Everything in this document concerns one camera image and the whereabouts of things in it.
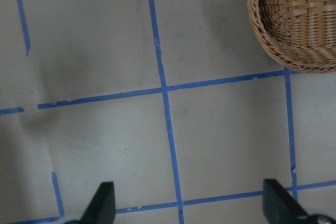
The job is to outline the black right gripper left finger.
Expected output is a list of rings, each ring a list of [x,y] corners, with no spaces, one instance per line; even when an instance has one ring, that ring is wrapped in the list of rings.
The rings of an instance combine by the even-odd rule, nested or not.
[[[116,216],[115,203],[114,183],[101,183],[79,223],[113,223]]]

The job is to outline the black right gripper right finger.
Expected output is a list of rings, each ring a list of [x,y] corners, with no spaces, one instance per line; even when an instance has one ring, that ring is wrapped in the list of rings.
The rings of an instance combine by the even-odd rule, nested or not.
[[[330,216],[309,214],[276,179],[264,179],[262,186],[262,209],[269,224],[335,223]]]

